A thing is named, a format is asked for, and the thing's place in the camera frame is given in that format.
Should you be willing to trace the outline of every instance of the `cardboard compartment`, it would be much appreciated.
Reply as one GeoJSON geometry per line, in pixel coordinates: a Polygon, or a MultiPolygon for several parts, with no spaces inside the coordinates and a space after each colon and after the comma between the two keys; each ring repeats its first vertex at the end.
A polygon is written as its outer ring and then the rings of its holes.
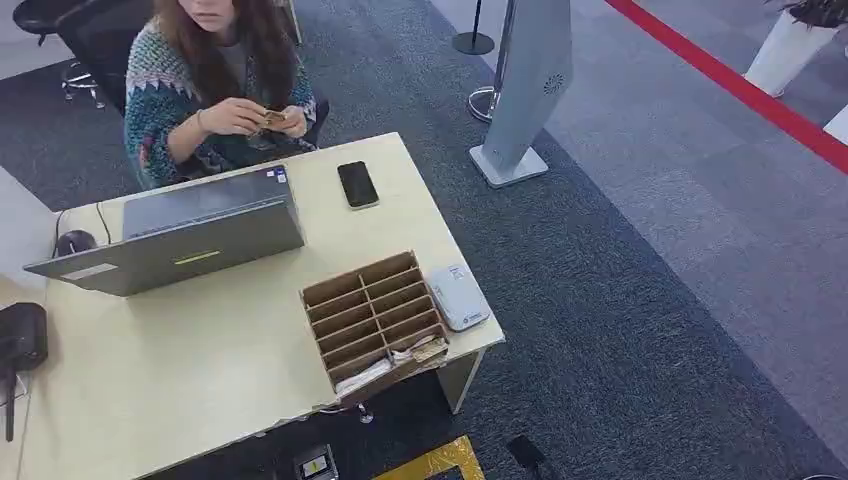
{"type": "Polygon", "coordinates": [[[422,278],[421,271],[417,267],[413,267],[405,272],[392,275],[389,278],[384,278],[377,283],[368,285],[365,287],[365,291],[368,292],[368,298],[379,298],[400,290],[403,287],[408,287],[422,278]]]}
{"type": "Polygon", "coordinates": [[[322,357],[324,358],[324,364],[327,366],[327,369],[332,370],[350,362],[351,360],[358,359],[363,355],[376,351],[381,351],[383,353],[386,352],[383,337],[379,333],[355,340],[353,343],[337,348],[332,352],[325,353],[322,357]]]}
{"type": "Polygon", "coordinates": [[[401,337],[401,338],[399,338],[399,339],[397,339],[393,342],[390,342],[389,343],[389,349],[390,350],[396,350],[398,352],[402,352],[404,350],[409,350],[410,348],[412,348],[413,345],[415,345],[416,342],[418,342],[418,340],[421,340],[422,338],[426,337],[427,335],[435,335],[437,337],[443,337],[444,338],[445,330],[439,324],[430,325],[429,327],[425,328],[424,330],[418,330],[416,332],[410,333],[409,335],[407,335],[405,337],[401,337]]]}
{"type": "Polygon", "coordinates": [[[383,295],[380,298],[372,299],[371,305],[374,307],[375,313],[383,313],[403,305],[404,303],[411,302],[416,298],[429,297],[429,295],[430,292],[427,291],[427,286],[424,285],[424,280],[421,280],[408,287],[383,295]]]}
{"type": "MultiPolygon", "coordinates": [[[[389,348],[408,350],[428,335],[447,340],[430,291],[412,252],[404,252],[308,287],[301,292],[312,333],[330,381],[357,375],[389,348]]],[[[379,378],[357,386],[348,399],[368,396],[422,367],[395,364],[379,378]]]]}
{"type": "Polygon", "coordinates": [[[435,310],[422,313],[412,318],[408,318],[400,323],[392,325],[383,330],[383,335],[386,337],[386,342],[390,345],[398,340],[405,339],[410,335],[426,330],[427,327],[439,324],[439,314],[435,310]]]}
{"type": "Polygon", "coordinates": [[[391,310],[377,315],[380,328],[386,329],[396,323],[433,309],[433,301],[430,297],[418,297],[411,302],[406,302],[391,310]]]}
{"type": "Polygon", "coordinates": [[[377,321],[371,318],[370,315],[366,320],[354,323],[353,325],[332,332],[318,339],[318,347],[321,353],[328,353],[341,348],[351,342],[355,342],[360,338],[365,338],[379,332],[377,321]]]}
{"type": "Polygon", "coordinates": [[[303,291],[303,303],[306,308],[315,307],[334,298],[362,288],[357,272],[345,273],[336,278],[315,284],[303,291]]]}
{"type": "Polygon", "coordinates": [[[315,323],[319,320],[350,310],[358,305],[366,304],[367,302],[368,298],[365,295],[365,290],[356,290],[309,308],[306,310],[306,313],[309,315],[309,319],[315,323]]]}
{"type": "Polygon", "coordinates": [[[335,385],[346,378],[362,373],[381,358],[388,358],[386,351],[384,349],[374,350],[336,367],[328,368],[327,375],[330,376],[330,381],[335,385]]]}
{"type": "Polygon", "coordinates": [[[313,323],[312,330],[315,338],[320,340],[367,318],[371,318],[371,306],[363,303],[313,323]]]}
{"type": "Polygon", "coordinates": [[[415,259],[415,255],[412,252],[403,252],[368,265],[360,270],[360,274],[365,285],[371,285],[417,266],[418,261],[415,259]]]}

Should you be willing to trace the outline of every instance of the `office chair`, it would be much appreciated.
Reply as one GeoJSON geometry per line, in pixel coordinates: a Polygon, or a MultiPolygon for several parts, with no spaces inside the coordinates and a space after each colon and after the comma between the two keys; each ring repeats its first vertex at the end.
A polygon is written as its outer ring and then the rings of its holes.
{"type": "MultiPolygon", "coordinates": [[[[91,83],[124,114],[130,48],[153,15],[152,0],[87,0],[63,15],[57,33],[88,69],[91,83]]],[[[105,103],[92,87],[98,108],[105,103]]]]}
{"type": "MultiPolygon", "coordinates": [[[[24,0],[12,13],[17,26],[28,33],[38,35],[38,46],[44,44],[47,35],[56,33],[59,19],[87,0],[24,0]]],[[[82,70],[80,62],[74,61],[62,71],[62,89],[65,99],[73,98],[75,89],[91,89],[91,76],[82,70]]]]}

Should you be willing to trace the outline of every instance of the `bracelet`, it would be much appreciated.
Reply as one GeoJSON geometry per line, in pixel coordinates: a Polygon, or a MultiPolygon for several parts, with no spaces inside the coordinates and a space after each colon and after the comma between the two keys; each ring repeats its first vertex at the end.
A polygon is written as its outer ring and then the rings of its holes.
{"type": "Polygon", "coordinates": [[[203,121],[200,120],[200,114],[203,113],[203,112],[204,112],[204,110],[201,108],[200,110],[197,111],[197,113],[194,114],[194,118],[197,119],[197,128],[200,129],[201,133],[207,134],[209,132],[206,131],[206,128],[203,126],[203,121]]]}

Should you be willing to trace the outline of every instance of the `black bag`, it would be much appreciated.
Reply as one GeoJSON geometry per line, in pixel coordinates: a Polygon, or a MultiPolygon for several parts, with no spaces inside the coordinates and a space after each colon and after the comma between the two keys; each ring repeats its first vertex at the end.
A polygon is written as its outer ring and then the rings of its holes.
{"type": "Polygon", "coordinates": [[[35,303],[0,310],[0,374],[6,385],[6,441],[15,434],[15,386],[18,372],[47,359],[47,313],[35,303]]]}

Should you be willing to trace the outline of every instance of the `gray shirt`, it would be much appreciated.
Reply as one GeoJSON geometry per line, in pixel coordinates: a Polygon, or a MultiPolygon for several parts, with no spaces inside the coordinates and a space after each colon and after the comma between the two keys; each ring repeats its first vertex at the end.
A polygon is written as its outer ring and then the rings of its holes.
{"type": "Polygon", "coordinates": [[[241,42],[229,47],[219,46],[218,51],[221,52],[224,61],[230,67],[230,71],[236,76],[239,88],[244,92],[247,83],[247,54],[244,52],[241,42]]]}

